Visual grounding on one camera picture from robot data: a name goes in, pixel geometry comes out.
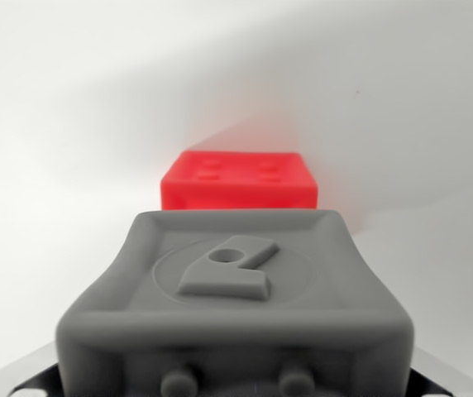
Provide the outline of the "gripper left finger with black rubber pad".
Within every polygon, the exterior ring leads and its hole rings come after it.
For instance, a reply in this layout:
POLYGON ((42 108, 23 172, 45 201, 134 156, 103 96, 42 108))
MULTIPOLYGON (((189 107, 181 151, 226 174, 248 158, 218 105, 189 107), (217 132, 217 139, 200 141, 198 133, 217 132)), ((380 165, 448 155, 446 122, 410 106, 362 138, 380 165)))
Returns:
POLYGON ((0 396, 63 396, 53 342, 0 369, 0 396))

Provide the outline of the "gripper right finger with black rubber pad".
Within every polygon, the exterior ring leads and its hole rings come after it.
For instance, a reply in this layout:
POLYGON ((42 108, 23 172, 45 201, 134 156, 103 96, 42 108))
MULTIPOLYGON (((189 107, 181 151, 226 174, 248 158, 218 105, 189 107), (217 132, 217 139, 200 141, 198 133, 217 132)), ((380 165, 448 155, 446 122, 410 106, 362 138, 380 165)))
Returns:
POLYGON ((473 396, 473 378, 415 347, 406 396, 473 396))

